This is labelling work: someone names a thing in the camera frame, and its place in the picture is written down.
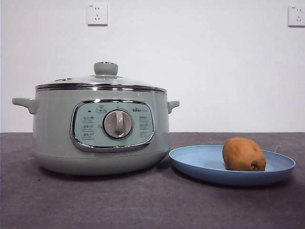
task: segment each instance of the wall outlet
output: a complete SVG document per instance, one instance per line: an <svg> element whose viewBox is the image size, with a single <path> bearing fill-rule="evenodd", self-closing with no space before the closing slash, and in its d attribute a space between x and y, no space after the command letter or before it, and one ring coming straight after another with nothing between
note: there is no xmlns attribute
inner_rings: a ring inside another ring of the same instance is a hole
<svg viewBox="0 0 305 229"><path fill-rule="evenodd" d="M106 3L87 6L88 25L108 25L108 6Z"/></svg>
<svg viewBox="0 0 305 229"><path fill-rule="evenodd" d="M288 26L305 27L305 6L289 6Z"/></svg>

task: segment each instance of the cooker base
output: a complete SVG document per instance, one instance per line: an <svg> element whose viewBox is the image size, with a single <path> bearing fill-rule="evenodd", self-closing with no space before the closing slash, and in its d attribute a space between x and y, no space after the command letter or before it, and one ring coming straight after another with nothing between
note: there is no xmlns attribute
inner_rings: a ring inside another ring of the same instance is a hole
<svg viewBox="0 0 305 229"><path fill-rule="evenodd" d="M35 153L39 164L54 172L70 175L111 175L151 167L160 162L167 152L152 152L134 156L107 158L65 158Z"/></svg>

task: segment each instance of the dark table surface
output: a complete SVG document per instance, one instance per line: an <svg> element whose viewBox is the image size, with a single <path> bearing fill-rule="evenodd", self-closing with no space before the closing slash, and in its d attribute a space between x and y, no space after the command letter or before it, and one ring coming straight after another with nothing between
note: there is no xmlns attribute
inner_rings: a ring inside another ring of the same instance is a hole
<svg viewBox="0 0 305 229"><path fill-rule="evenodd" d="M122 175L67 176L41 168L31 133L1 134L1 229L304 229L305 133L171 133L171 147L245 136L296 161L286 180L230 187L187 177L168 156Z"/></svg>

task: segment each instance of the plate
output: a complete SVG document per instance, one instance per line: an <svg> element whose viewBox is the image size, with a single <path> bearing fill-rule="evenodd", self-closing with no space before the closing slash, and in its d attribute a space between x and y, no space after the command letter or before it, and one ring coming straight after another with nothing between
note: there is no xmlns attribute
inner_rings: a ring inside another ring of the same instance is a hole
<svg viewBox="0 0 305 229"><path fill-rule="evenodd" d="M265 171L226 170L223 146L185 146L172 150L173 165L184 174L211 183L233 186L269 185L289 177L295 161L282 154L262 150L266 158Z"/></svg>

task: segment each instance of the brown potato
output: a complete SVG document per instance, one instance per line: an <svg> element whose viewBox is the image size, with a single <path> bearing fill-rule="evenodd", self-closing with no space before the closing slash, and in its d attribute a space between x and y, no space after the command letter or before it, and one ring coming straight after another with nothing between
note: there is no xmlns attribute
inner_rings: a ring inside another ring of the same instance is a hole
<svg viewBox="0 0 305 229"><path fill-rule="evenodd" d="M226 140L223 158L228 170L265 171L266 159L260 146L245 137L233 137Z"/></svg>

